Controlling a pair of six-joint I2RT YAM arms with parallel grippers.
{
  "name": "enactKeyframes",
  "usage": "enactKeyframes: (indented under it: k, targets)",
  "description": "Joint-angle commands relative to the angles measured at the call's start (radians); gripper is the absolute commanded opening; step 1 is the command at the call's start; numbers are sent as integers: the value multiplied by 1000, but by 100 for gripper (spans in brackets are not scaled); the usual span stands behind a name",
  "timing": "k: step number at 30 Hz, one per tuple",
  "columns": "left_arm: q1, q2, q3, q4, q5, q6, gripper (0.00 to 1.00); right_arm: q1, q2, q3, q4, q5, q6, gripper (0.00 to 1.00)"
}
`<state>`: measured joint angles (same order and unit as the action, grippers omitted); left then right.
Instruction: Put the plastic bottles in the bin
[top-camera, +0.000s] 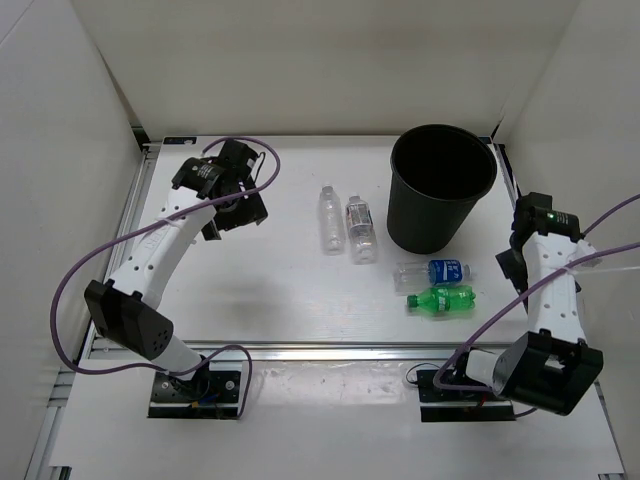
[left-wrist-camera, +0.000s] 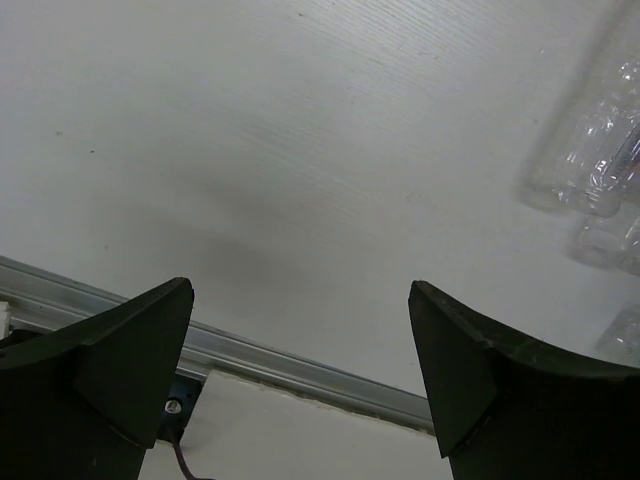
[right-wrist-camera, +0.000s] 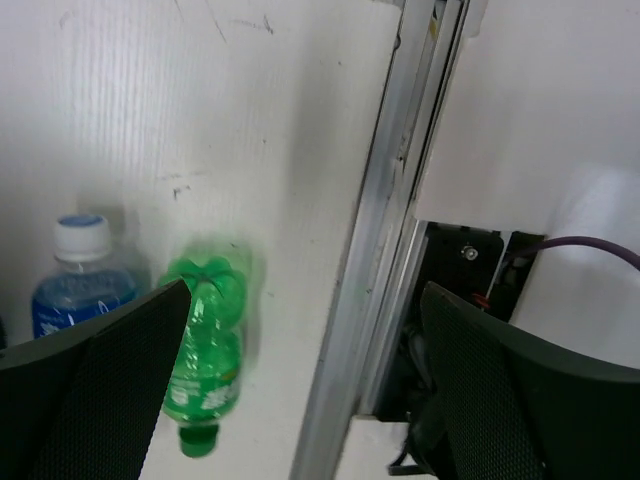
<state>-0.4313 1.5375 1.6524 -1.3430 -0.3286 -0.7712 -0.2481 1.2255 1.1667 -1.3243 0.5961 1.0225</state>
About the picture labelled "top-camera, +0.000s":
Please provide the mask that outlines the green plastic bottle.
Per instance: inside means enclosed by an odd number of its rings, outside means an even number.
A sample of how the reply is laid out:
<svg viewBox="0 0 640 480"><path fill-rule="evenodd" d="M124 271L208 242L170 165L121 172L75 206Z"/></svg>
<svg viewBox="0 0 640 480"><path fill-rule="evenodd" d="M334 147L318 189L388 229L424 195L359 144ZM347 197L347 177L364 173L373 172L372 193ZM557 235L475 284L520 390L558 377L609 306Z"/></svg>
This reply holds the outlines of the green plastic bottle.
<svg viewBox="0 0 640 480"><path fill-rule="evenodd" d="M431 315L467 312L475 308L476 295L467 285L431 287L419 294L406 297L411 311L424 311Z"/></svg>

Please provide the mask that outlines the clear bottle with blue label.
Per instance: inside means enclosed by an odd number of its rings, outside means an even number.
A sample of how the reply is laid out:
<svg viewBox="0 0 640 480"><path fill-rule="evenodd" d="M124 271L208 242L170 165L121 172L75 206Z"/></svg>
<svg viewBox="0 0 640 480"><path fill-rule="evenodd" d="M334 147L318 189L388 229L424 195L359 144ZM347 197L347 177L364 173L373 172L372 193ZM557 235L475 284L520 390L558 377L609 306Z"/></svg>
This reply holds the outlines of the clear bottle with blue label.
<svg viewBox="0 0 640 480"><path fill-rule="evenodd" d="M468 264L457 259L399 263L393 274L397 293L416 293L429 287L458 285L473 279Z"/></svg>

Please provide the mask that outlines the clear unlabelled plastic bottle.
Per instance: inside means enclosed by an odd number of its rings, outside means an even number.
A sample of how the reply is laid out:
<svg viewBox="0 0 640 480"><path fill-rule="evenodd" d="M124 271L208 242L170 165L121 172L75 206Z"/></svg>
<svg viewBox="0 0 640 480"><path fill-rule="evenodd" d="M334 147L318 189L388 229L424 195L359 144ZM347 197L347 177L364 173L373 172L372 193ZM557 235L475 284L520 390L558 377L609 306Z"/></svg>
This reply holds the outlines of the clear unlabelled plastic bottle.
<svg viewBox="0 0 640 480"><path fill-rule="evenodd" d="M320 241L326 255L344 252L346 234L344 230L341 203L330 184L322 186L318 200Z"/></svg>

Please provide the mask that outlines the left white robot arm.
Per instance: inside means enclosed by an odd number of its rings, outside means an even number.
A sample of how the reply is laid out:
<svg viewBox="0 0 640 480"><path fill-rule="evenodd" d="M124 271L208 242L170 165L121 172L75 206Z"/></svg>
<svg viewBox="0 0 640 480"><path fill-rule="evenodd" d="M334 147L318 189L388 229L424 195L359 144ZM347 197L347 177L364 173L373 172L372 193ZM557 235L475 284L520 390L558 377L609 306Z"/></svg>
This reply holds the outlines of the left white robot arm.
<svg viewBox="0 0 640 480"><path fill-rule="evenodd" d="M258 158L246 143L229 139L214 156L185 160L171 180L159 227L141 236L106 282L93 281L84 292L97 332L174 377L175 388L188 400L206 395L210 377L202 357L176 336L158 307L197 236L217 240L223 231L267 218L252 177Z"/></svg>

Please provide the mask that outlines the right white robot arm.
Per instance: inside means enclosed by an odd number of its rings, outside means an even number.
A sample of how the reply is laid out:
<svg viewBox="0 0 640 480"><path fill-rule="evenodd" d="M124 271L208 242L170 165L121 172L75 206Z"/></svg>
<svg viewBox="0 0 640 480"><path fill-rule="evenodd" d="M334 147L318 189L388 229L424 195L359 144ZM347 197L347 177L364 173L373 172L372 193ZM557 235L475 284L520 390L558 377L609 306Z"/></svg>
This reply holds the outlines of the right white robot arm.
<svg viewBox="0 0 640 480"><path fill-rule="evenodd" d="M471 349L449 375L455 396L470 400L486 386L539 410L574 410L604 366L602 352L587 344L576 281L565 268L591 251L578 218L553 209L551 196L517 200L510 248L497 259L517 291L536 289L526 300L528 330L499 355Z"/></svg>

